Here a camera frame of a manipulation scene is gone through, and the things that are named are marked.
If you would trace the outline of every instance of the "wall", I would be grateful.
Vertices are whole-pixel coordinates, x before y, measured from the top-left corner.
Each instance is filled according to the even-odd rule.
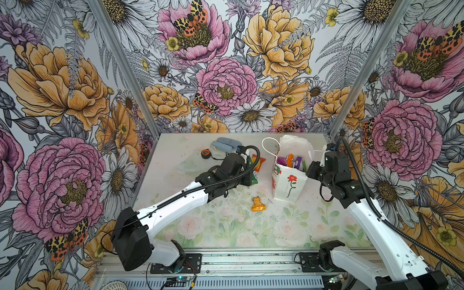
[[[394,3],[104,1],[162,132],[327,131]]]
[[[460,269],[464,269],[463,13],[461,1],[413,2],[406,16],[415,20],[398,28],[362,89],[366,104],[361,124],[353,127],[347,118],[335,134],[348,138],[388,219]],[[426,49],[450,30],[456,42]],[[447,274],[450,289],[463,289],[463,281],[448,266],[414,245],[412,249]]]
[[[89,289],[154,145],[85,5],[0,1],[2,289]]]

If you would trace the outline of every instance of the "gift bag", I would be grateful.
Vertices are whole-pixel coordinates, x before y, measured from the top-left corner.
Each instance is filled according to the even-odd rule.
[[[275,154],[269,152],[264,147],[264,140],[266,139],[272,139],[277,142],[277,151]],[[277,158],[286,158],[290,154],[293,154],[294,158],[301,156],[308,166],[313,161],[313,146],[308,140],[294,135],[284,135],[279,141],[272,137],[267,137],[263,139],[261,145],[266,152],[274,156],[274,166],[272,170],[272,191],[274,199],[296,202],[308,179],[306,172],[278,164]]]

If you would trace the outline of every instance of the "floral tablecloth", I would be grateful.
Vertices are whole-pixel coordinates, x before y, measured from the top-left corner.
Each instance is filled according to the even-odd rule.
[[[229,137],[244,145],[261,148],[261,140],[283,134],[162,134],[148,167],[134,208],[151,206],[176,193],[199,173],[178,171],[176,165],[192,154],[209,147],[218,137]],[[300,134],[315,148],[325,143],[322,134]],[[308,180],[297,203],[272,198],[272,156],[261,150],[267,160],[258,173],[258,184],[238,186],[226,198],[195,208],[158,233],[156,238],[177,240],[184,248],[284,248],[318,247],[338,239],[350,247],[371,247],[363,229],[337,200],[327,203],[319,196],[319,183]],[[261,212],[251,211],[253,198],[266,205]]]

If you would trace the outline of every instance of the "bag handle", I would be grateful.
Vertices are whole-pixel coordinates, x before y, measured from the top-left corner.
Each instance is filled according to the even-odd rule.
[[[275,157],[277,158],[277,155],[275,155],[275,154],[269,152],[266,148],[264,148],[264,140],[266,140],[266,139],[272,139],[272,140],[274,140],[275,142],[277,142],[277,144],[279,145],[279,148],[280,148],[280,143],[279,143],[279,141],[277,141],[276,139],[274,139],[274,138],[272,138],[272,137],[266,137],[266,138],[264,138],[264,139],[261,141],[261,146],[263,147],[264,151],[266,151],[267,153],[269,153],[269,154],[271,154],[272,156],[275,156]]]

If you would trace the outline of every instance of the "tape measure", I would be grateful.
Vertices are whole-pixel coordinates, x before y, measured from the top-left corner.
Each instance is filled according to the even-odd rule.
[[[211,157],[211,152],[208,149],[201,151],[201,157],[203,159],[208,159]]]

